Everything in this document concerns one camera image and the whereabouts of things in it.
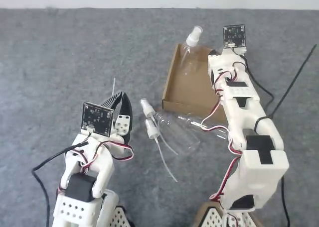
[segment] brown cardboard box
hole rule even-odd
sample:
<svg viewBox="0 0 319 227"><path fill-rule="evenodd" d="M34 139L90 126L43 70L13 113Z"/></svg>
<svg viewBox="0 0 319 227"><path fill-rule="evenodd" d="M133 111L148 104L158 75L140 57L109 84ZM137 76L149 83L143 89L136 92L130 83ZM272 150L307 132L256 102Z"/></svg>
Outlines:
<svg viewBox="0 0 319 227"><path fill-rule="evenodd" d="M170 64L162 98L162 108L166 111L182 114L191 113L195 116L206 117L218 100L207 71L207 55L211 49L201 47L198 70L195 73L185 75L183 69L177 66L180 60L180 46L180 44L176 46ZM217 109L212 118L218 122L227 123L222 106Z"/></svg>

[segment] gray floor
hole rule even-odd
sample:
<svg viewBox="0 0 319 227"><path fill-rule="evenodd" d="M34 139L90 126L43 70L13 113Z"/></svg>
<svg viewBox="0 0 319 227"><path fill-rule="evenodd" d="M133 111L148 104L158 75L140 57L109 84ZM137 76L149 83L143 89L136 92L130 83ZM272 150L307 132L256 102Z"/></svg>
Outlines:
<svg viewBox="0 0 319 227"><path fill-rule="evenodd" d="M110 187L137 227L190 226L232 156L207 135L192 156L165 152L179 179L174 183L147 138L139 99L160 105L174 46L193 25L204 29L201 44L218 48L222 26L237 23L246 24L253 73L278 101L319 41L319 11L0 10L0 226L44 226L44 197L30 169L70 145L82 103L106 98L114 76L133 103L136 157L116 163ZM318 220L318 68L317 49L275 117L291 165L286 195L292 226L314 227ZM268 97L259 93L265 103ZM40 171L52 206L63 170L58 158ZM265 226L285 226L279 191L257 214Z"/></svg>

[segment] plastic tube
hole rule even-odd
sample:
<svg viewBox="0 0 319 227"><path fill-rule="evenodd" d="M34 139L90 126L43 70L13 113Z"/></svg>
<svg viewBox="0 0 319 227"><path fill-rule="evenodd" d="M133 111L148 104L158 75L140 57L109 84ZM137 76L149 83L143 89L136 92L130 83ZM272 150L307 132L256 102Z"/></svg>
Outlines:
<svg viewBox="0 0 319 227"><path fill-rule="evenodd" d="M166 162L165 162L165 159L163 157L163 153L161 152L161 149L160 149L160 144L159 144L159 140L157 138L154 139L156 144L158 145L158 148L159 148L159 153L160 153L160 157L161 157L161 160L167 170L167 172L170 174L170 176L175 180L175 182L178 182L177 179L174 177L174 175L171 173L170 169L168 168L168 166L166 165Z"/></svg>
<svg viewBox="0 0 319 227"><path fill-rule="evenodd" d="M173 148L171 148L171 146L165 141L163 135L160 132L160 127L159 127L158 123L156 122L156 120L155 120L155 118L153 116L152 116L152 120L153 120L156 128L159 130L159 136L162 138L164 144L169 148L169 150L171 150L175 155L178 156L178 153Z"/></svg>

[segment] black circuit board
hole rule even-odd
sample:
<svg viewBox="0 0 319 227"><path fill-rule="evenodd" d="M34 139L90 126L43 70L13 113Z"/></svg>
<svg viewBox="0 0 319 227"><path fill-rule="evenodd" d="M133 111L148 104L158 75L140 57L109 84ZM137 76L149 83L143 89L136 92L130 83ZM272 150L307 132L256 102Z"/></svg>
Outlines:
<svg viewBox="0 0 319 227"><path fill-rule="evenodd" d="M113 123L113 113L113 109L92 103L84 103L81 127L84 130L89 128L94 133L109 137Z"/></svg>
<svg viewBox="0 0 319 227"><path fill-rule="evenodd" d="M227 25L224 26L224 48L245 47L245 25Z"/></svg>

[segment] robotic arm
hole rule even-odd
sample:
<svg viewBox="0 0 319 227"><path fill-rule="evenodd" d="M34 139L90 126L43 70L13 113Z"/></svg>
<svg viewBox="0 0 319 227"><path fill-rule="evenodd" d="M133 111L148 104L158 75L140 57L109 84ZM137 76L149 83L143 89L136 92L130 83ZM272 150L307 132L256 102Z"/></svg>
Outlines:
<svg viewBox="0 0 319 227"><path fill-rule="evenodd" d="M240 154L236 171L225 180L218 197L228 213L262 208L289 167L283 140L260 105L260 98L247 73L245 26L224 27L221 55L208 55L208 73L219 95L227 120L228 139ZM245 135L246 129L253 135Z"/></svg>
<svg viewBox="0 0 319 227"><path fill-rule="evenodd" d="M120 114L114 121L114 109L120 101ZM125 93L112 96L102 106L84 103L81 133L73 144L88 144L65 154L53 227L110 226L119 197L106 187L114 171L113 159L133 157L133 150L127 145L131 130L132 107Z"/></svg>

